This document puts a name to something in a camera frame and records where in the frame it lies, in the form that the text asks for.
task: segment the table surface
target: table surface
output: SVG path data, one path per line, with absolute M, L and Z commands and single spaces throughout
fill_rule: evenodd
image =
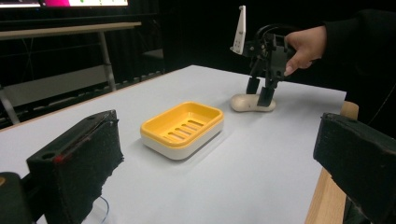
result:
M 312 155 L 320 116 L 338 114 L 346 94 L 281 82 L 273 112 L 234 112 L 230 99 L 247 84 L 246 75 L 192 65 L 14 125 L 0 132 L 0 171 L 25 176 L 33 153 L 115 109 L 125 160 L 103 186 L 106 223 L 304 223 L 321 172 Z M 144 146 L 139 129 L 186 101 L 222 110 L 224 127 L 187 160 L 171 161 Z M 98 200 L 85 223 L 105 210 Z

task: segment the yellow soap dish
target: yellow soap dish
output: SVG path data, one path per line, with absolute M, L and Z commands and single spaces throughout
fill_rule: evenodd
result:
M 221 110 L 185 102 L 140 127 L 143 144 L 172 160 L 183 160 L 221 131 Z

